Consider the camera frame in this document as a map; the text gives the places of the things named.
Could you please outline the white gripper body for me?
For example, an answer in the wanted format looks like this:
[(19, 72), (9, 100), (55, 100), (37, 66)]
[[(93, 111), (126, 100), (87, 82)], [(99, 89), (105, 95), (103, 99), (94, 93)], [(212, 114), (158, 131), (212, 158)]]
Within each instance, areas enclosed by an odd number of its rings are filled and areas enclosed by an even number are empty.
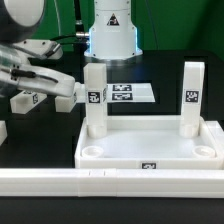
[(33, 66), (16, 49), (0, 44), (0, 97), (16, 89), (70, 97), (75, 79), (49, 68)]

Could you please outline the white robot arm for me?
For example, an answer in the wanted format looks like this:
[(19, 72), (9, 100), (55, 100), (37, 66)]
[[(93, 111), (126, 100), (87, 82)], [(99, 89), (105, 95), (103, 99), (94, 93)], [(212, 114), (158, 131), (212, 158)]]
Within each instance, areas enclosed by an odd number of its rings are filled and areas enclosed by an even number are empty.
[[(0, 97), (14, 89), (73, 95), (73, 77), (29, 62), (31, 58), (45, 60), (62, 54), (55, 40), (32, 38), (45, 7), (46, 0), (0, 0)], [(87, 57), (123, 61), (142, 53), (137, 28), (131, 21), (131, 0), (95, 0), (94, 10), (95, 21), (84, 35), (88, 39)]]

